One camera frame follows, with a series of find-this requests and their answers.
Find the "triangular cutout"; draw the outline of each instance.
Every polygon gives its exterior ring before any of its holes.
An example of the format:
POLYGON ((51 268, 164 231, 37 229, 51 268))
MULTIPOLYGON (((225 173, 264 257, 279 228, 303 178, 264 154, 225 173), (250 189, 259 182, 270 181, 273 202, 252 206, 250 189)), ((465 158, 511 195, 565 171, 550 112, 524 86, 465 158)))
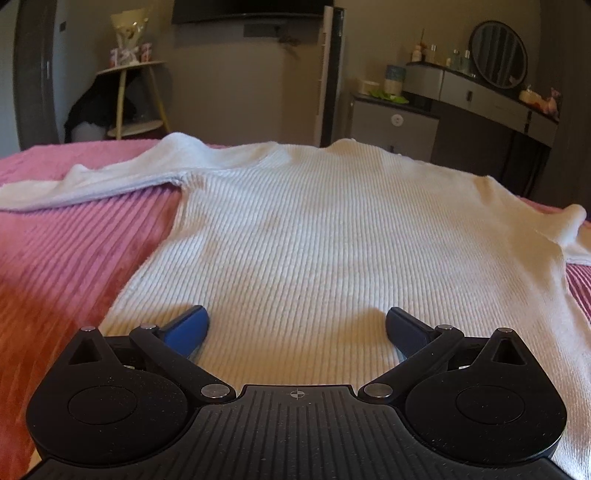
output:
POLYGON ((101 360, 100 353, 96 349, 95 343, 92 340, 82 340, 72 358, 70 358, 70 365, 89 364, 91 362, 99 362, 101 360))
POLYGON ((521 358, 513 342, 507 338, 501 340, 492 361, 500 364, 525 365, 525 361, 521 358))

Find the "round knob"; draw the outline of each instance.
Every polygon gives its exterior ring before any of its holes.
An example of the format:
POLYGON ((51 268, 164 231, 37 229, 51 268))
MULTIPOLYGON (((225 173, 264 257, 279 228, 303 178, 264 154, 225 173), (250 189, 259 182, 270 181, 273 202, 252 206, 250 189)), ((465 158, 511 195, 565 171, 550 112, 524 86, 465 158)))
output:
POLYGON ((392 116, 390 121, 392 122, 393 126, 401 127, 404 123, 404 117, 402 115, 400 115, 399 113, 396 113, 395 115, 392 116))
POLYGON ((503 425, 521 417, 525 404, 507 388, 478 385, 461 392, 457 409, 466 417, 487 425, 503 425))
POLYGON ((392 387, 383 383, 370 383, 363 391, 373 398, 386 398, 392 395, 392 387))
POLYGON ((230 393, 230 389, 227 385, 212 383, 205 385, 205 387, 201 389, 201 393, 207 398, 223 398, 230 393))
POLYGON ((107 425, 131 415, 137 404, 136 396, 126 388, 101 385, 74 395, 68 409, 76 420, 90 425, 107 425))

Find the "yellow table leg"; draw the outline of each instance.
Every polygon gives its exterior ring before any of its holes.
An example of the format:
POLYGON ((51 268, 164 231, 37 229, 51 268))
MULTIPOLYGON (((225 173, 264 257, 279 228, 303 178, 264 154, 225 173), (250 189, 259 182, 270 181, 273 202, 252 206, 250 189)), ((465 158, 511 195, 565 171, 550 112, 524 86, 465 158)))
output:
POLYGON ((160 98, 160 92, 158 91, 158 84, 156 83, 156 76, 154 75, 154 70, 151 66, 148 66, 148 71, 150 72, 150 80, 152 83, 152 94, 154 95, 154 103, 156 104, 156 108, 158 109, 158 114, 160 115, 160 119, 164 124, 164 129, 166 133, 170 133, 170 124, 168 123, 168 118, 166 117, 166 111, 164 110, 164 104, 162 103, 162 99, 160 98))
POLYGON ((121 140, 121 129, 123 128, 123 100, 125 99, 125 82, 127 81, 127 70, 121 70, 119 76, 119 94, 117 95, 117 140, 121 140))

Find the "cabinet door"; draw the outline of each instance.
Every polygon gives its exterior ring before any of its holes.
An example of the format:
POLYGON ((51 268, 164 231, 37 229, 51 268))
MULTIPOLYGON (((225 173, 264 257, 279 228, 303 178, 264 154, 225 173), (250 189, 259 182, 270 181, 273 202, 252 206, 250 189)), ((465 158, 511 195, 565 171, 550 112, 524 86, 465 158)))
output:
POLYGON ((530 129, 527 132, 529 137, 552 148, 557 130, 558 125, 552 120, 538 112, 532 112, 530 129))
POLYGON ((523 133, 529 109, 482 85, 474 85, 472 112, 523 133))
POLYGON ((439 100, 443 70, 428 65, 408 65, 404 91, 432 100, 439 100))
POLYGON ((454 73, 446 72, 443 77, 443 85, 441 87, 441 95, 439 99, 443 103, 457 106, 464 110, 472 111, 472 99, 474 97, 475 87, 477 83, 455 75, 454 73))
POLYGON ((21 0, 19 5, 14 39, 14 106, 22 150, 60 142, 51 63, 56 5, 56 0, 21 0))
POLYGON ((436 118, 356 101, 349 136, 392 153, 430 162, 438 126, 436 118))

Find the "doorway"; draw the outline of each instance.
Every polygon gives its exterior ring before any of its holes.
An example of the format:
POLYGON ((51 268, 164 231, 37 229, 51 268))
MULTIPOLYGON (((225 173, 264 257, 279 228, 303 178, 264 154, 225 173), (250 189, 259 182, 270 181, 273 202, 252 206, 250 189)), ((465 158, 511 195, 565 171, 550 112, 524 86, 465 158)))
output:
POLYGON ((14 40, 14 106, 21 150, 58 144, 53 101, 57 0, 21 0, 14 40))

